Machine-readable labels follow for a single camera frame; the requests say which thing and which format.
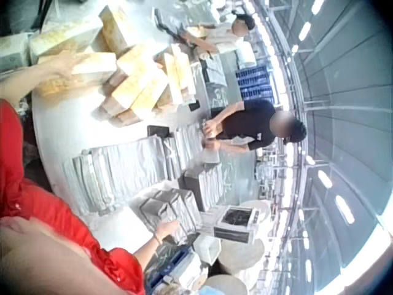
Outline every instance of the red shirt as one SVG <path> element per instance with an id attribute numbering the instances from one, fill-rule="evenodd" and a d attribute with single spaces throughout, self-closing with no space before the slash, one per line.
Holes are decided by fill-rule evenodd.
<path id="1" fill-rule="evenodd" d="M 57 196 L 24 177 L 23 130 L 11 105 L 0 100 L 0 217 L 35 217 L 89 250 L 91 261 L 125 291 L 145 295 L 139 262 L 121 248 L 102 249 L 88 227 Z"/>

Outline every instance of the dark hair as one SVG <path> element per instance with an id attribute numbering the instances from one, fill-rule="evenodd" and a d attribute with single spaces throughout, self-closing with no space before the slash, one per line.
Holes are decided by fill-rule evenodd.
<path id="1" fill-rule="evenodd" d="M 298 119 L 294 119 L 289 124 L 290 135 L 284 138 L 284 144 L 287 143 L 299 143 L 304 140 L 307 136 L 307 129 L 303 122 Z"/>
<path id="2" fill-rule="evenodd" d="M 235 10 L 232 11 L 232 14 L 236 15 L 237 20 L 242 20 L 246 23 L 248 30 L 251 31 L 255 28 L 255 20 L 249 14 L 237 14 Z"/>

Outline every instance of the black t-shirt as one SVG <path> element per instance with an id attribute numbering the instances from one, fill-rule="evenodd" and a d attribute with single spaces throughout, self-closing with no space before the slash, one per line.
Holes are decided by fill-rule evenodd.
<path id="1" fill-rule="evenodd" d="M 245 100 L 243 111 L 223 121 L 225 136 L 255 139 L 248 144 L 250 150 L 269 146 L 276 138 L 270 131 L 270 119 L 275 113 L 274 106 L 267 100 Z"/>

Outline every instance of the person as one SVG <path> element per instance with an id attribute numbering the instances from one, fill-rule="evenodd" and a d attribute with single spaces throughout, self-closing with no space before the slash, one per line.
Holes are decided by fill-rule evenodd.
<path id="1" fill-rule="evenodd" d="M 69 77 L 78 62 L 61 53 L 0 83 L 1 294 L 145 294 L 143 270 L 178 227 L 159 225 L 134 255 L 106 251 L 64 201 L 24 177 L 23 132 L 12 106 L 40 82 Z"/>
<path id="2" fill-rule="evenodd" d="M 235 21 L 225 22 L 217 26 L 202 26 L 205 32 L 202 35 L 192 34 L 192 28 L 185 30 L 182 37 L 189 43 L 196 45 L 196 54 L 205 60 L 211 54 L 227 53 L 237 49 L 240 43 L 255 27 L 255 20 L 248 14 L 236 14 Z"/>
<path id="3" fill-rule="evenodd" d="M 212 116 L 203 131 L 211 138 L 206 141 L 206 147 L 213 150 L 247 152 L 269 146 L 276 137 L 283 138 L 287 144 L 301 142 L 307 135 L 304 123 L 289 111 L 276 110 L 267 100 L 240 101 Z M 237 136 L 248 143 L 232 145 L 223 141 Z"/>

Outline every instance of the white shirt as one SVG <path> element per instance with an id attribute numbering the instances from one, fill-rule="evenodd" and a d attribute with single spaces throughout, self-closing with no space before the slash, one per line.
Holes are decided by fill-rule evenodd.
<path id="1" fill-rule="evenodd" d="M 206 41 L 214 44 L 219 53 L 234 51 L 243 42 L 243 37 L 232 33 L 232 23 L 221 23 L 216 28 L 207 31 Z"/>

